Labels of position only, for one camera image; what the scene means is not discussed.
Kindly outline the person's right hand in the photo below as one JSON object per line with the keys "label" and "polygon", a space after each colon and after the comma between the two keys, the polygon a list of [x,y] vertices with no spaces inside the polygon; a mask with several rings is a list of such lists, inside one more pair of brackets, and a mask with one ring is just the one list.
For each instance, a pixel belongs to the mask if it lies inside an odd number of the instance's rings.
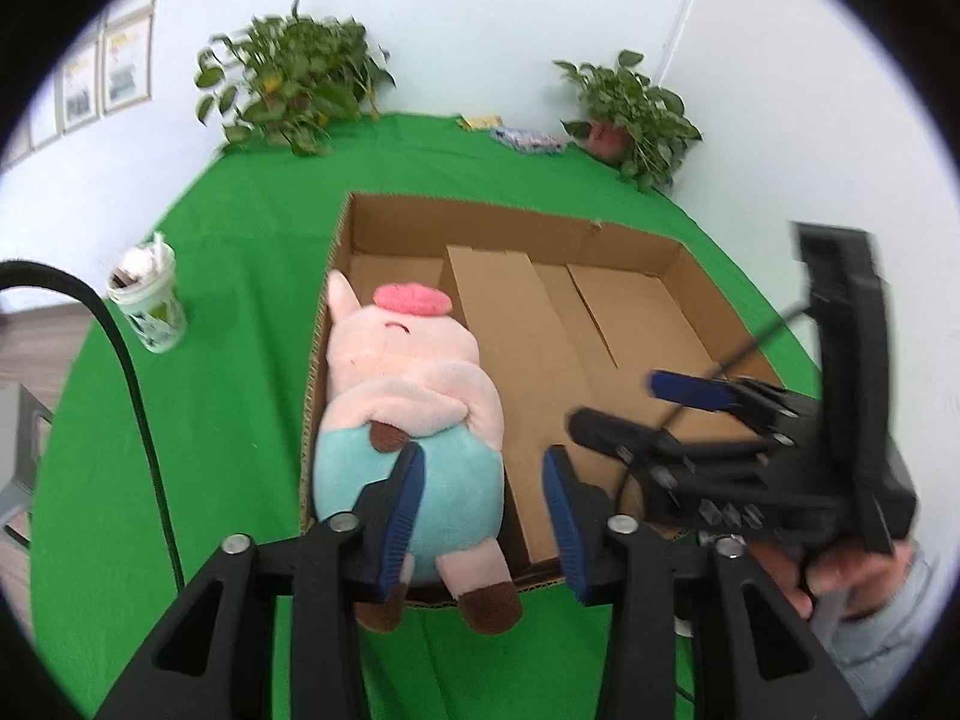
{"label": "person's right hand", "polygon": [[805,569],[774,544],[754,543],[750,554],[802,619],[812,616],[814,600],[841,590],[848,594],[843,617],[853,619],[880,610],[898,593],[910,572],[914,544],[897,541],[887,556],[866,553],[850,541],[833,546]]}

